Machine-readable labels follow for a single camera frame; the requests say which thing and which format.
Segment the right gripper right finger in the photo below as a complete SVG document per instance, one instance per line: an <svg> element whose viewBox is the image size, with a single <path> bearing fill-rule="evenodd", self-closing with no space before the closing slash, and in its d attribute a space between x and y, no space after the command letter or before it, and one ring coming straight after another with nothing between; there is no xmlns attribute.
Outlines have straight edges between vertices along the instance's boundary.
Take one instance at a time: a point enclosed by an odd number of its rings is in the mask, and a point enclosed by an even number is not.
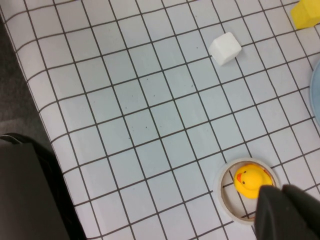
<svg viewBox="0 0 320 240"><path fill-rule="evenodd" d="M286 184L282 192L289 198L306 227L320 239L320 201L295 185Z"/></svg>

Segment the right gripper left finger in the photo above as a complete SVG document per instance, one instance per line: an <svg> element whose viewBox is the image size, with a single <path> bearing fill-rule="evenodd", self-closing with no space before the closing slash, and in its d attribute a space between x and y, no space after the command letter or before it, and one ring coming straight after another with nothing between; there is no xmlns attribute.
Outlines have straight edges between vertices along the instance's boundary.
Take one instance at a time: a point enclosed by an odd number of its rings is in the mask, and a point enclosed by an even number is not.
<svg viewBox="0 0 320 240"><path fill-rule="evenodd" d="M258 240L292 240L295 232L290 219L295 217L291 201L280 189L260 188L254 221Z"/></svg>

